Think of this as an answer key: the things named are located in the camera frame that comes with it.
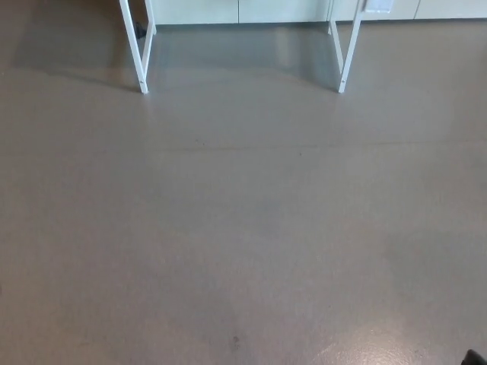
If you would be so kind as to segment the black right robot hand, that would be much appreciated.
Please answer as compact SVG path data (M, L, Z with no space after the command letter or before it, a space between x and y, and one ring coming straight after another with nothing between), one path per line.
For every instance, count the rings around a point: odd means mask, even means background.
M478 352L469 349L462 359L461 365L487 365L487 360Z

